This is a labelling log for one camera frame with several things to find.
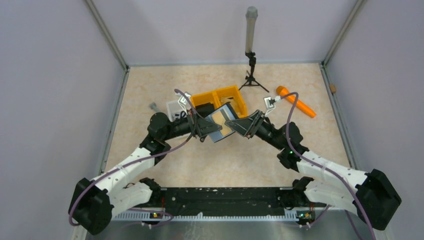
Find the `black leather card holder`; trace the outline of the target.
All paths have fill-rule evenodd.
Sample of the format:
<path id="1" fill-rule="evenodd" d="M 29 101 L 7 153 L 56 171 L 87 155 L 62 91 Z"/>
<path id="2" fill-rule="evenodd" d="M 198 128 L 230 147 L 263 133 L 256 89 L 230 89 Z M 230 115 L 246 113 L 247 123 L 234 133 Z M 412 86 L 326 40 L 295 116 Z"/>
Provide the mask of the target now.
<path id="1" fill-rule="evenodd" d="M 236 120 L 238 118 L 239 117 L 237 113 L 229 102 L 225 103 L 224 105 L 207 115 L 205 117 L 206 120 L 221 126 L 221 130 L 208 134 L 212 142 L 217 143 L 234 134 L 235 131 L 225 125 L 225 122 L 230 120 Z"/>

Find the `gold credit card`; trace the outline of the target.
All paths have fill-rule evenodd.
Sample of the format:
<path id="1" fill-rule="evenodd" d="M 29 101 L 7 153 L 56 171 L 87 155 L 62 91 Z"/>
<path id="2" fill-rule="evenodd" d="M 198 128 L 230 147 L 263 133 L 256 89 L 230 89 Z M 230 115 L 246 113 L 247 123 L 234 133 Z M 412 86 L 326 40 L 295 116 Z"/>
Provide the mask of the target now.
<path id="1" fill-rule="evenodd" d="M 230 115 L 226 109 L 220 109 L 211 114 L 212 120 L 222 126 L 222 130 L 220 130 L 220 134 L 223 137 L 231 135 L 234 131 L 228 127 L 225 122 L 230 120 Z"/>

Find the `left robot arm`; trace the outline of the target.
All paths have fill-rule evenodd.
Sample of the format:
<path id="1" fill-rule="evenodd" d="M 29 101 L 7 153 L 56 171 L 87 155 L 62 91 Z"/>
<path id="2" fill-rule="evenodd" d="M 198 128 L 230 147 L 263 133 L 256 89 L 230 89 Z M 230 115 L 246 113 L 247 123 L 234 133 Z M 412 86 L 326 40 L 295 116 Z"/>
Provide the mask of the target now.
<path id="1" fill-rule="evenodd" d="M 220 124 L 205 119 L 194 110 L 175 121 L 170 121 L 163 112 L 154 113 L 149 120 L 147 136 L 127 158 L 107 172 L 91 180 L 82 178 L 76 184 L 68 210 L 69 223 L 97 235 L 114 217 L 132 207 L 144 203 L 156 206 L 161 194 L 154 181 L 142 180 L 132 186 L 129 183 L 167 154 L 184 146 L 181 143 L 171 148 L 167 140 L 183 135 L 205 138 L 221 129 Z"/>

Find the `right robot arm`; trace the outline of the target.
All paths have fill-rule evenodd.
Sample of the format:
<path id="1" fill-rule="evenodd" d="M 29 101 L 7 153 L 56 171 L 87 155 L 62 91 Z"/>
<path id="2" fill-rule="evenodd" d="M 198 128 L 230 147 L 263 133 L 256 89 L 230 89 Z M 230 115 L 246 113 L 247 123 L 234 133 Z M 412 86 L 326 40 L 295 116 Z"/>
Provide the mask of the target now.
<path id="1" fill-rule="evenodd" d="M 375 230 L 384 231 L 402 203 L 387 175 L 346 167 L 319 156 L 301 144 L 303 136 L 294 122 L 276 129 L 260 110 L 250 116 L 227 120 L 225 125 L 248 139 L 256 136 L 280 152 L 280 163 L 305 175 L 293 192 L 299 206 L 310 202 L 331 205 L 356 214 Z"/>

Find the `black cards stack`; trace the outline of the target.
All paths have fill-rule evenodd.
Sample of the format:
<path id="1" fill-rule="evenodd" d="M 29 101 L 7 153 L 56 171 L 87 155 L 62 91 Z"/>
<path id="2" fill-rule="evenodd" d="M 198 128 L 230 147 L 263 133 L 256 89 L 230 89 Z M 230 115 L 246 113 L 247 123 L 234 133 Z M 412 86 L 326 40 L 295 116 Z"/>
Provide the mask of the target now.
<path id="1" fill-rule="evenodd" d="M 206 118 L 208 115 L 210 115 L 211 113 L 213 113 L 215 111 L 215 107 L 212 103 L 208 102 L 208 103 L 204 103 L 201 105 L 197 105 L 195 107 L 197 113 L 202 116 L 203 118 Z"/>

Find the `white card in bin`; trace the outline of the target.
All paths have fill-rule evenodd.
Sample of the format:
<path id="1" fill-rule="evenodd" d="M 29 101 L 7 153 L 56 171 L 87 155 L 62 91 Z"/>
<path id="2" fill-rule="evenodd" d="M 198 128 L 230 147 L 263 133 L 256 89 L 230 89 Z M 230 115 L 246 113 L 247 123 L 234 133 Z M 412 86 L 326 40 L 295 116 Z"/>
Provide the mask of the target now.
<path id="1" fill-rule="evenodd" d="M 186 111 L 175 112 L 175 113 L 172 114 L 172 120 L 173 121 L 180 120 L 180 119 L 186 118 L 186 117 L 187 117 Z"/>

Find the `beige striped cards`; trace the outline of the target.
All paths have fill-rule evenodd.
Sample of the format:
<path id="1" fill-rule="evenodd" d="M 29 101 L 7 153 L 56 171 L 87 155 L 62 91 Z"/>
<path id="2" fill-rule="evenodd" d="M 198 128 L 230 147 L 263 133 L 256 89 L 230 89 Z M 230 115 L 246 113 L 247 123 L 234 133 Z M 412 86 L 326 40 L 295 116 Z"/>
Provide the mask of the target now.
<path id="1" fill-rule="evenodd" d="M 226 104 L 226 103 L 236 104 L 237 103 L 236 99 L 233 96 L 221 97 L 220 102 L 222 104 Z"/>

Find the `yellow bin with beige cards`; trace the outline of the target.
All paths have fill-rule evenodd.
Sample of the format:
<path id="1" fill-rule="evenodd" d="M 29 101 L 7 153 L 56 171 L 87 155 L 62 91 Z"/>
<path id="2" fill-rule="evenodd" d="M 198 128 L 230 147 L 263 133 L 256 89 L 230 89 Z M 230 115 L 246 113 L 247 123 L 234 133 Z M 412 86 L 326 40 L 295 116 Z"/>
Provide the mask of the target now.
<path id="1" fill-rule="evenodd" d="M 221 106 L 224 104 L 220 102 L 220 98 L 234 97 L 236 100 L 236 104 L 230 104 L 230 105 L 232 106 L 237 116 L 239 118 L 244 118 L 248 115 L 247 105 L 242 97 L 242 94 L 240 93 L 239 88 L 236 85 L 232 85 L 232 86 L 228 86 L 224 88 L 218 88 L 218 89 L 215 89 L 215 91 L 217 93 L 217 97 Z"/>

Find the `yellow bin with black cards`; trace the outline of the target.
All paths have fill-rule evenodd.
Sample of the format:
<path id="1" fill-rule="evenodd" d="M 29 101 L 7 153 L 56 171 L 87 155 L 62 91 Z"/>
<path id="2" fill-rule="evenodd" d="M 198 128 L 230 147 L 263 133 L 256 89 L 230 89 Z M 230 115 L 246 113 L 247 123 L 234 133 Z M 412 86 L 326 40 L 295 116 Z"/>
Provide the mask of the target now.
<path id="1" fill-rule="evenodd" d="M 217 92 L 215 90 L 192 95 L 190 100 L 195 108 L 198 105 L 206 103 L 212 103 L 215 107 L 215 110 L 221 106 Z"/>

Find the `white plastic bin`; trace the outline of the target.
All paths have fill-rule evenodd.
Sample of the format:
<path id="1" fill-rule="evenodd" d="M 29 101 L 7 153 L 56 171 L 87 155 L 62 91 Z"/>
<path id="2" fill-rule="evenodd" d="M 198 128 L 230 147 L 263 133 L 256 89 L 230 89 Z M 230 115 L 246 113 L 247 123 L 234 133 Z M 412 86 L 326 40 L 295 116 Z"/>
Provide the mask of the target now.
<path id="1" fill-rule="evenodd" d="M 168 101 L 166 103 L 166 109 L 167 109 L 167 116 L 169 118 L 169 120 L 171 122 L 173 122 L 174 120 L 172 119 L 172 115 L 174 113 L 179 113 L 181 111 L 184 111 L 178 104 L 177 100 L 173 100 L 173 101 Z"/>

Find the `black mini tripod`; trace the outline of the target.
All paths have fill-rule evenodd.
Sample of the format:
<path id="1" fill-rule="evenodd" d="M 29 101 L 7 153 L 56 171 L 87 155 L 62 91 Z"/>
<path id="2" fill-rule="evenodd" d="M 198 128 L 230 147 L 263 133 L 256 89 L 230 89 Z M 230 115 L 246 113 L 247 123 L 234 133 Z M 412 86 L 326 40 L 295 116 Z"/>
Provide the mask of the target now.
<path id="1" fill-rule="evenodd" d="M 262 84 L 260 84 L 254 77 L 254 72 L 257 63 L 256 53 L 246 52 L 245 56 L 248 58 L 248 65 L 250 67 L 250 71 L 247 71 L 247 75 L 245 76 L 245 83 L 239 87 L 239 90 L 241 90 L 243 87 L 261 87 L 267 93 L 269 93 L 270 91 L 266 89 Z"/>

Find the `grey plastic bolt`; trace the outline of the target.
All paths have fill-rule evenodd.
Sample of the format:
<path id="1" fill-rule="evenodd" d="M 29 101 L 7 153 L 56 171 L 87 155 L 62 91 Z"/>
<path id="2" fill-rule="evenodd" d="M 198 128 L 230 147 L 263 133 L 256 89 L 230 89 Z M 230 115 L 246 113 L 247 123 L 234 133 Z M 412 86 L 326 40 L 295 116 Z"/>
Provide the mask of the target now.
<path id="1" fill-rule="evenodd" d="M 155 102 L 150 103 L 149 108 L 153 110 L 155 113 L 161 113 L 162 111 L 157 107 Z"/>

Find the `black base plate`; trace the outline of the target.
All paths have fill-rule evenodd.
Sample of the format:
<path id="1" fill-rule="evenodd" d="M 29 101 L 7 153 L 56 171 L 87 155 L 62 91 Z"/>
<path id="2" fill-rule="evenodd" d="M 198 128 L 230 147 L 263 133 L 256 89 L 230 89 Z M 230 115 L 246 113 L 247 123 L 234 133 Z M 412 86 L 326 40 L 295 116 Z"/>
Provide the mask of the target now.
<path id="1" fill-rule="evenodd" d="M 174 217 L 283 216 L 294 208 L 314 206 L 291 187 L 168 187 L 155 191 L 143 209 L 157 208 Z"/>

